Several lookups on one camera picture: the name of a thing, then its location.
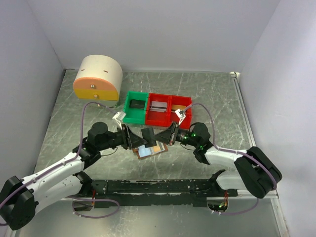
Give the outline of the brown leather card holder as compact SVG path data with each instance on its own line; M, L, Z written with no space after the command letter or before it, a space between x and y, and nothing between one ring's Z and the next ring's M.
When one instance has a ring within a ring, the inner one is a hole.
M165 151L164 152L167 152L168 148L167 148L167 146L165 144L164 144L164 146L165 146ZM133 151L134 155L137 156L137 158L139 160L146 159L146 158L153 157L155 155L164 153L164 152L161 152L161 153L157 153L157 154L152 154L151 147L150 148L145 148L144 145L140 146L138 148L134 148L134 149L132 149L132 151Z

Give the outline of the orange gold card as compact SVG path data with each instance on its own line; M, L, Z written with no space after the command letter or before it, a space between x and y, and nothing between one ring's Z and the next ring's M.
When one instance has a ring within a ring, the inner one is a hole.
M165 146L164 144L157 144L154 147L151 147L152 154L157 154L165 151Z

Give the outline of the black VIP card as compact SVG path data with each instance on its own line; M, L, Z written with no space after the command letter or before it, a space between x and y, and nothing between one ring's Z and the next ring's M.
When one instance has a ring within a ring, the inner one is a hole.
M145 108L145 104L146 104L145 100L131 99L129 103L129 107L133 109L143 110Z

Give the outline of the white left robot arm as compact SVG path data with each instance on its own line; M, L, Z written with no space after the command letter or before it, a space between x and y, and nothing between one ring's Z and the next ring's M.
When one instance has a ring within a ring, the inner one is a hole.
M0 191L3 226L18 230L62 198L90 195L92 184L83 171L101 158L101 151L118 146L132 150L150 142L150 135L138 136L125 124L110 132L105 123L96 122L80 144L58 162L22 179L12 176L6 180Z

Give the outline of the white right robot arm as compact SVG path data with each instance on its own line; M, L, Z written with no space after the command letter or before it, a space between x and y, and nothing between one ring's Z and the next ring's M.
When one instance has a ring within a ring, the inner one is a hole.
M179 142L194 147L193 154L198 162L206 165L218 164L236 172L221 171L210 183L210 192L221 196L228 189L247 190L256 198L264 198L275 190L282 174L265 153L253 146L247 150L230 150L216 147L210 141L210 133L204 123L197 122L193 129L181 129L176 122L154 135L155 140L167 145Z

